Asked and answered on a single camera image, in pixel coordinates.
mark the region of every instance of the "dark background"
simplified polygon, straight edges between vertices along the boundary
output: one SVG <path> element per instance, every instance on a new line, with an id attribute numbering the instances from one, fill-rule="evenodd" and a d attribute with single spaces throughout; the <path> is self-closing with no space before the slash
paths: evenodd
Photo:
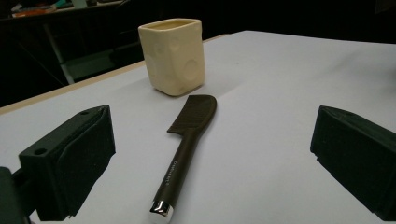
<path id="1" fill-rule="evenodd" d="M 64 60 L 128 45 L 138 41 L 138 25 L 176 17 L 201 20 L 203 39 L 254 30 L 396 43 L 395 7 L 375 12 L 376 1 L 368 0 L 132 0 L 122 7 L 88 7 L 11 19 L 8 9 L 13 4 L 0 0 L 0 106 L 68 85 L 43 24 L 53 34 Z M 143 60 L 140 46 L 115 51 L 111 57 L 113 69 Z"/>

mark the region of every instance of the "cup rim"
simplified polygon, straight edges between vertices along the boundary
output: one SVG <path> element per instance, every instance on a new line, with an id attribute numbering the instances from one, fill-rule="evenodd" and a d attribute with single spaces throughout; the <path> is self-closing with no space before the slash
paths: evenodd
<path id="1" fill-rule="evenodd" d="M 186 22 L 186 24 L 183 24 L 183 25 L 180 25 L 177 27 L 172 27 L 169 29 L 154 29 L 154 27 L 158 27 L 160 25 L 164 25 L 166 23 L 171 23 L 171 22 L 175 22 L 175 21 Z M 173 18 L 173 19 L 167 19 L 167 20 L 163 20 L 163 21 L 155 21 L 155 22 L 151 22 L 151 23 L 146 23 L 146 24 L 140 25 L 138 27 L 138 29 L 139 30 L 150 30 L 150 31 L 155 31 L 155 32 L 167 32 L 167 31 L 172 31 L 172 30 L 179 29 L 181 27 L 195 24 L 197 22 L 201 22 L 201 21 L 197 20 L 197 19 Z"/>

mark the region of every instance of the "white tabletop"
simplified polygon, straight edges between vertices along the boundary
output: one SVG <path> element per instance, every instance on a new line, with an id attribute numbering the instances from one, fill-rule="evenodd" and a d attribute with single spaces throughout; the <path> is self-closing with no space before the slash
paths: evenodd
<path id="1" fill-rule="evenodd" d="M 245 31 L 205 43 L 205 73 L 191 94 L 215 96 L 218 110 L 171 223 L 383 223 L 309 148 L 320 105 L 396 132 L 396 46 Z M 36 140 L 81 110 L 110 105 L 117 153 L 63 223 L 149 223 L 180 142 L 166 130 L 187 97 L 155 91 L 140 66 L 4 113 L 0 165 L 15 172 Z"/>

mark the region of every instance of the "cup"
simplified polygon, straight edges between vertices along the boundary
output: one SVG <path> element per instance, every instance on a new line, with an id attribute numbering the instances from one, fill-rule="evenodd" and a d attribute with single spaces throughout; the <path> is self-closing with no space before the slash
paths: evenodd
<path id="1" fill-rule="evenodd" d="M 205 82 L 202 24 L 195 19 L 170 19 L 138 27 L 151 85 L 179 96 Z"/>

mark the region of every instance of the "square cup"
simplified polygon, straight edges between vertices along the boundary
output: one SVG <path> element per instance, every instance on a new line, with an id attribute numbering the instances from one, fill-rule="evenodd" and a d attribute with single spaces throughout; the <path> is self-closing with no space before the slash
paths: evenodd
<path id="1" fill-rule="evenodd" d="M 151 85 L 179 96 L 205 82 L 202 24 L 195 19 L 170 19 L 138 27 Z"/>

